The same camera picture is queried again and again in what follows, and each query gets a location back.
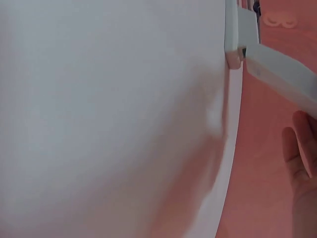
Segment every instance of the white plastic surface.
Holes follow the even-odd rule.
[[[317,118],[317,75],[297,60],[269,47],[248,45],[247,69],[300,109]]]
[[[222,0],[0,0],[1,237],[141,237],[185,156],[216,128],[208,111],[227,70],[224,9]],[[233,108],[228,157],[197,231],[215,232],[220,219]]]

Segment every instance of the pink tiled floor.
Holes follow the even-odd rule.
[[[273,12],[296,19],[287,29],[267,26],[262,18],[263,44],[317,72],[317,1],[263,0],[261,6],[263,18]],[[292,196],[280,134],[295,110],[244,71],[236,152],[217,238],[291,237]]]

